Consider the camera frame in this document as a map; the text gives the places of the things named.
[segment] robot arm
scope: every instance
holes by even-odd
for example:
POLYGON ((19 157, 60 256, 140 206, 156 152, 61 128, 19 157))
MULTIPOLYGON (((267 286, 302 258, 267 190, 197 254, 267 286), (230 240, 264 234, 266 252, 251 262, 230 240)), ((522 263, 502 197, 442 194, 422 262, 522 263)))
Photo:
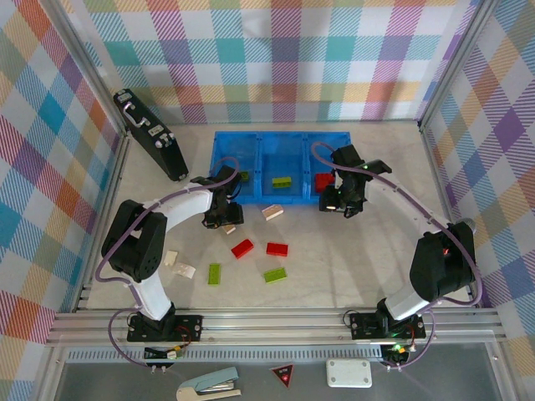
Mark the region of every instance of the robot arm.
MULTIPOLYGON (((328 186, 319 202, 321 211, 341 211, 346 218, 360 213, 366 201, 373 203, 381 211, 389 213, 392 221, 403 229, 415 245, 410 281, 378 304, 377 323, 385 336, 391 327, 398 327, 400 322, 410 319, 430 303, 474 281, 471 268, 459 249, 441 230, 424 218, 414 204, 397 193, 402 189, 410 194, 392 175, 388 165, 381 160, 364 162, 352 145, 335 150, 331 158, 336 165, 368 170, 397 185, 392 188, 369 175, 336 170, 333 174, 339 175, 341 185, 338 188, 328 186)), ((446 218, 425 209, 433 219, 447 227, 472 259, 475 259, 472 229, 465 222, 452 224, 446 218)))
MULTIPOLYGON (((230 177, 234 169, 224 165, 215 177, 197 177, 185 187, 192 188, 222 182, 230 177)), ((228 198, 239 186, 238 174, 229 183, 210 190, 195 190, 177 196, 158 206, 130 234, 110 258, 111 267, 126 275, 137 291, 142 308, 140 315, 144 322, 165 338, 173 329, 175 308, 166 295, 158 274, 166 233, 190 217, 204 213, 202 224, 215 229, 228 224, 242 224, 242 207, 228 198)), ((140 204, 133 200, 123 202, 115 215, 110 231, 102 246, 102 256, 118 241, 132 222, 145 208, 157 200, 140 204)))

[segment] white table surface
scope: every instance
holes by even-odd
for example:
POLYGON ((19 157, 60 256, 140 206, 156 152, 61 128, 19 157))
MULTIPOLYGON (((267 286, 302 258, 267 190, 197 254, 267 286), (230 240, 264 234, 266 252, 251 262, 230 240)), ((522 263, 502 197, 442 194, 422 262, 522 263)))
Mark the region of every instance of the white table surface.
MULTIPOLYGON (((190 168, 190 178, 207 176, 214 132, 217 130, 348 131, 360 156, 382 159, 395 176, 421 202, 441 212, 441 204, 415 123, 240 124, 171 127, 190 168)), ((113 216, 127 199, 151 201, 180 189, 132 141, 113 216)), ((346 220, 322 213, 317 206, 283 206, 284 213, 265 221, 261 209, 245 205, 245 223, 227 235, 207 230, 202 215, 193 216, 166 236, 167 250, 178 251, 176 261, 196 268, 193 279, 159 273, 169 298, 177 307, 374 307, 381 298, 399 290, 408 280, 414 246, 391 223, 387 212, 369 203, 364 212, 346 220), (237 260, 231 248, 250 239, 254 249, 237 260), (289 245, 288 257, 266 255, 268 242, 289 245), (207 285, 210 263, 221 263, 218 287, 207 285), (284 266, 288 278, 266 284, 262 274, 284 266)), ((106 266, 103 276, 116 273, 106 266)), ((455 294, 466 300, 466 290, 455 294)), ((93 282, 87 307, 119 308, 134 304, 121 284, 93 282)))

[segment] briefcase handle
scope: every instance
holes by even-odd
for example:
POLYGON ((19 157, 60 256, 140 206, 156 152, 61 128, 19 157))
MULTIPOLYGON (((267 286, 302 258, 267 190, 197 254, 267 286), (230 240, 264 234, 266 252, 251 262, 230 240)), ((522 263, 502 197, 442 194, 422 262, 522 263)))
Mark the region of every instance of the briefcase handle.
POLYGON ((126 116, 126 118, 136 127, 139 128, 142 125, 150 125, 150 121, 143 117, 139 123, 136 123, 134 120, 134 117, 132 117, 126 110, 128 109, 135 109, 135 106, 132 104, 132 102, 128 102, 125 104, 125 107, 123 107, 123 114, 126 116))

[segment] beige block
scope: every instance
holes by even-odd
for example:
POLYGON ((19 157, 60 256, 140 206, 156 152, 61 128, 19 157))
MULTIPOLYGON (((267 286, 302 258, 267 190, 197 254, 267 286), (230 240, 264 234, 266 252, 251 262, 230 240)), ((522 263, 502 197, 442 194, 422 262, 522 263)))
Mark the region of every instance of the beige block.
POLYGON ((280 216, 282 213, 284 213, 284 209, 280 205, 271 205, 262 211, 266 221, 270 221, 271 219, 280 216))

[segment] black briefcase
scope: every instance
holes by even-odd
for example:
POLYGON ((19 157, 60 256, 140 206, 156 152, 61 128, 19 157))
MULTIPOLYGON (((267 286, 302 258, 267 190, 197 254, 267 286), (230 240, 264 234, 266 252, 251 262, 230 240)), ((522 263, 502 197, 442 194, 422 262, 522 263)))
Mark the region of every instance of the black briefcase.
POLYGON ((147 108, 130 89, 114 96, 132 136, 167 174, 170 180, 184 180, 189 171, 175 135, 147 108))

